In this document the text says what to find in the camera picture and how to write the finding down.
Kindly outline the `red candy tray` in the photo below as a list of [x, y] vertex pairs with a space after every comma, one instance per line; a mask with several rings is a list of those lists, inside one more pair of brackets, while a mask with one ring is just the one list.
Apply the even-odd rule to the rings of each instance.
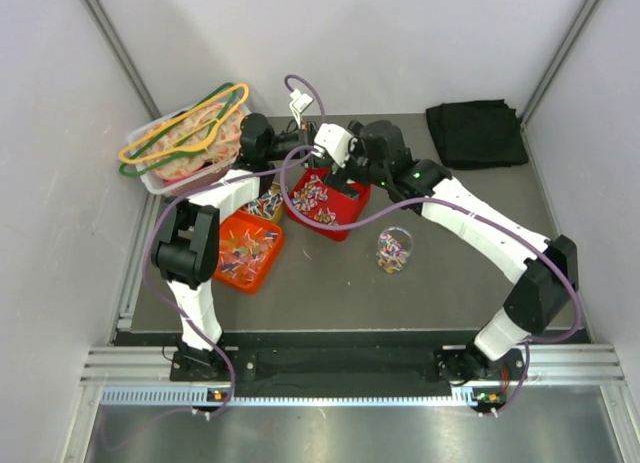
[[[300, 179], [298, 180], [298, 182], [294, 185], [294, 187], [288, 191], [288, 196], [290, 200], [291, 200], [291, 197], [293, 196], [293, 191], [300, 189], [312, 174], [318, 175], [323, 182], [323, 179], [328, 172], [329, 172], [328, 169], [305, 170], [302, 176], [300, 177]], [[328, 195], [329, 195], [329, 200], [328, 200], [329, 208], [337, 214], [336, 225], [338, 226], [347, 225], [347, 224], [356, 222], [369, 201], [369, 198], [371, 195], [370, 186], [365, 186], [360, 183], [353, 183], [353, 187], [359, 190], [359, 197], [357, 199], [351, 199], [333, 190], [332, 188], [327, 187]]]

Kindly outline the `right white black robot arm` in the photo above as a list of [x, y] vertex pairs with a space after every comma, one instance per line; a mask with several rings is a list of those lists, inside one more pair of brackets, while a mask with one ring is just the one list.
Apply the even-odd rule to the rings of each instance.
[[509, 351], [544, 332], [567, 303], [581, 324], [577, 246], [570, 238], [550, 239], [505, 217], [440, 164], [414, 158], [400, 128], [387, 120], [346, 128], [324, 123], [313, 147], [332, 163], [330, 187], [345, 192], [357, 182], [385, 190], [394, 204], [456, 235], [512, 283], [502, 307], [466, 345], [463, 379], [492, 377]]

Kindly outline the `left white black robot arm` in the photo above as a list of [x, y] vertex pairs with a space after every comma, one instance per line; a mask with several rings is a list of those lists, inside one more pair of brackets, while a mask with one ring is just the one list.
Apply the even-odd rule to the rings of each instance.
[[148, 260], [168, 284], [170, 304], [180, 316], [182, 337], [173, 360], [179, 369], [194, 369], [209, 380], [226, 370], [227, 357], [217, 346], [222, 328], [212, 293], [220, 226], [236, 210], [263, 196], [275, 178], [274, 163], [311, 145], [317, 132], [315, 123], [303, 121], [277, 133], [264, 115], [251, 113], [241, 121], [239, 154], [226, 174], [170, 200], [165, 207], [154, 229]]

